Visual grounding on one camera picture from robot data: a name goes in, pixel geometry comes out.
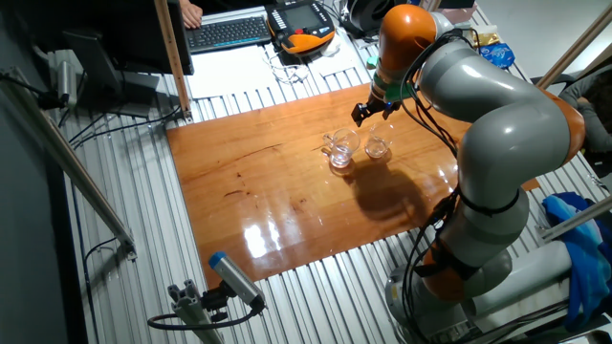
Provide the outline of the operator hand at keyboard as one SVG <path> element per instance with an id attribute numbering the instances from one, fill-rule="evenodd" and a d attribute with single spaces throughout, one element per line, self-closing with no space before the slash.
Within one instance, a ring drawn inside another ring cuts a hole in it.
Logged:
<path id="1" fill-rule="evenodd" d="M 189 0 L 180 0 L 179 3 L 185 27 L 190 30 L 200 28 L 202 25 L 203 10 L 192 4 Z"/>

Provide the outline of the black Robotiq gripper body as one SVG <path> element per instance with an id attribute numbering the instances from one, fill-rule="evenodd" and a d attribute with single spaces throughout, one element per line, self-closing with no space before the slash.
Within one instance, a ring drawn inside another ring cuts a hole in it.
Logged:
<path id="1" fill-rule="evenodd" d="M 368 100 L 365 104 L 368 105 L 371 113 L 383 112 L 386 103 L 389 101 L 384 100 L 384 95 L 381 95 L 375 90 L 371 90 L 368 96 Z"/>

